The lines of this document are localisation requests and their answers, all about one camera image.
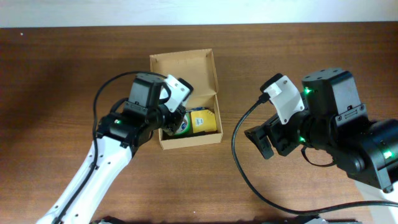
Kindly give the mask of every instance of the wooden table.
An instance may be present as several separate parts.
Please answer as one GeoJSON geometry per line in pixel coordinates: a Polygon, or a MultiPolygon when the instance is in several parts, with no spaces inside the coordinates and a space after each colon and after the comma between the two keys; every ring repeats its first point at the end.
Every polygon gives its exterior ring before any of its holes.
{"type": "MultiPolygon", "coordinates": [[[[218,74],[220,144],[163,151],[157,136],[114,181],[94,218],[236,222],[291,217],[261,202],[231,155],[233,128],[259,87],[280,72],[301,90],[306,74],[342,67],[356,79],[371,119],[398,118],[398,23],[76,27],[0,30],[0,219],[32,223],[55,203],[91,145],[92,103],[107,79],[149,70],[149,55],[212,48],[218,74]]],[[[105,115],[128,96],[133,77],[99,98],[105,115]]],[[[243,130],[275,113],[258,108],[237,138],[238,157],[267,198],[294,209],[362,200],[337,169],[317,168],[296,150],[265,161],[243,130]]],[[[326,163],[323,151],[309,157],[326,163]]],[[[366,207],[326,213],[372,223],[366,207]]]]}

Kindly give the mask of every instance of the box lid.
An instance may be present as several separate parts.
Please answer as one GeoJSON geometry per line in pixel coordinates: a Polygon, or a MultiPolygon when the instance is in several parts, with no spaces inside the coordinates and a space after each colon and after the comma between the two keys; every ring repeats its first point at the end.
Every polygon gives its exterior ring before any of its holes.
{"type": "Polygon", "coordinates": [[[194,88],[192,96],[218,92],[217,73],[211,49],[151,55],[150,70],[183,78],[194,88]]]}

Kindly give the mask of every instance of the open box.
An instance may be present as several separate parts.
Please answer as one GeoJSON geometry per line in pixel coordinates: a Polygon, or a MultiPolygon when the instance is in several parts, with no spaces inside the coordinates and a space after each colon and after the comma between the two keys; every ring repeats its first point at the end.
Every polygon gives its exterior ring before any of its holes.
{"type": "Polygon", "coordinates": [[[175,149],[221,142],[223,127],[218,109],[218,82],[213,51],[204,49],[151,55],[150,70],[163,75],[171,74],[189,82],[193,86],[193,93],[187,103],[187,109],[204,106],[214,111],[216,117],[217,133],[214,134],[165,140],[160,129],[159,141],[162,148],[175,149]]]}

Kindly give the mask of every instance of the white wall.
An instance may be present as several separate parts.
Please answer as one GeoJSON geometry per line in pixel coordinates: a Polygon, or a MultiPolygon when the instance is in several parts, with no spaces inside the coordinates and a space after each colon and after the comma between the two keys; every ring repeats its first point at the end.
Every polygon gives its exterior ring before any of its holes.
{"type": "Polygon", "coordinates": [[[0,27],[398,21],[398,0],[0,0],[0,27]]]}

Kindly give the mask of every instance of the yellow package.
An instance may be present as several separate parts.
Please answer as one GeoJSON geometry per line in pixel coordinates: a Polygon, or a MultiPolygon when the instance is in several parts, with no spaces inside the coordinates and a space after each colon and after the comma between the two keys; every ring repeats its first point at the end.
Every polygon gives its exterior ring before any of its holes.
{"type": "Polygon", "coordinates": [[[216,116],[210,110],[192,111],[191,118],[194,133],[217,131],[216,116]]]}

